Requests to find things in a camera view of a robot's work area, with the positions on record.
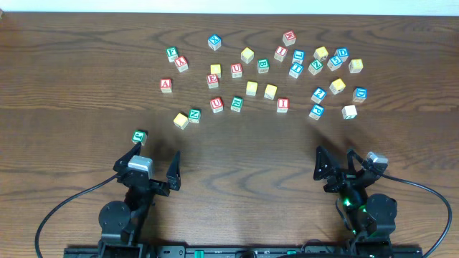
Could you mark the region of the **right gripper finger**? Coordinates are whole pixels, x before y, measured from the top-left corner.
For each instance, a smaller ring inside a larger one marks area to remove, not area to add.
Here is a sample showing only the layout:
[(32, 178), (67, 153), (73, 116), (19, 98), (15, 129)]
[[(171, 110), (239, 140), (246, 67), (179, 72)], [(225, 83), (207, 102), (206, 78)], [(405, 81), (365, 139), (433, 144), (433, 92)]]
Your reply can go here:
[(347, 158), (349, 173), (354, 174), (354, 175), (362, 174), (362, 169), (356, 170), (354, 166), (354, 162), (356, 161), (358, 164), (361, 165), (364, 162), (364, 159), (354, 149), (349, 149), (347, 151), (346, 158)]
[(338, 161), (323, 147), (316, 148), (316, 164), (313, 172), (313, 180), (328, 179), (337, 174), (340, 169)]

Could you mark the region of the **red A block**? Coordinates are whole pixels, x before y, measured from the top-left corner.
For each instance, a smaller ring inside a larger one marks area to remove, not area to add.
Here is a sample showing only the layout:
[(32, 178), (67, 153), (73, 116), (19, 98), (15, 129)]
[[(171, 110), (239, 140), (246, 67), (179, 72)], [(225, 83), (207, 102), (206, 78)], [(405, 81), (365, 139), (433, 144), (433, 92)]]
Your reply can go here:
[(160, 89), (162, 93), (172, 93), (172, 81), (170, 78), (160, 79)]

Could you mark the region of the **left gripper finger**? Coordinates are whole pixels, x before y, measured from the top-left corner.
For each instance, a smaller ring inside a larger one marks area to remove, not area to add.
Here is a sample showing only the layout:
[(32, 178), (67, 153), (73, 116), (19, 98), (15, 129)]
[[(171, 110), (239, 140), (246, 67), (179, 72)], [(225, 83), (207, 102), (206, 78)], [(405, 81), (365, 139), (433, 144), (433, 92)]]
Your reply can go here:
[(124, 171), (125, 168), (128, 167), (128, 162), (132, 159), (132, 157), (138, 156), (140, 154), (141, 148), (141, 143), (136, 143), (125, 155), (123, 155), (115, 162), (113, 170), (115, 172)]
[(179, 191), (181, 188), (180, 157), (181, 152), (177, 151), (166, 173), (169, 188), (174, 191)]

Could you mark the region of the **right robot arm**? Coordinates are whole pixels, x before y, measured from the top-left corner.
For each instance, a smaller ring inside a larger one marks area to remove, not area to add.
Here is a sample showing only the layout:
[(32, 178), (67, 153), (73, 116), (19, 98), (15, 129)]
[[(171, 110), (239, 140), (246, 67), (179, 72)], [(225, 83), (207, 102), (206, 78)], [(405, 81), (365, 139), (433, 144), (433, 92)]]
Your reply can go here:
[(396, 229), (397, 202), (382, 193), (370, 196), (366, 192), (384, 174), (388, 159), (373, 152), (362, 158), (354, 150), (349, 150), (346, 158), (348, 167), (342, 168), (323, 146), (318, 146), (313, 173), (315, 181), (326, 181), (326, 193), (340, 196), (336, 201), (343, 207), (340, 216), (354, 234), (346, 252), (362, 257), (394, 257), (390, 234)]

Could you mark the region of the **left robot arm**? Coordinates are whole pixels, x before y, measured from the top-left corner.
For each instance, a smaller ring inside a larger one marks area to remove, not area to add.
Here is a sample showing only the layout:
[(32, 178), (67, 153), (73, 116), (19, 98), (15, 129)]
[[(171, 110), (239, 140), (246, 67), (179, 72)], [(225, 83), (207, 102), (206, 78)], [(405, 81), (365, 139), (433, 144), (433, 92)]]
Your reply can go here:
[(141, 229), (154, 205), (155, 196), (169, 196), (181, 187), (180, 157), (178, 151), (166, 173), (167, 181), (153, 179), (153, 160), (140, 155), (142, 145), (135, 144), (114, 166), (118, 183), (128, 188), (123, 201), (104, 205), (98, 217), (101, 238), (98, 257), (155, 257), (148, 244), (139, 242)]

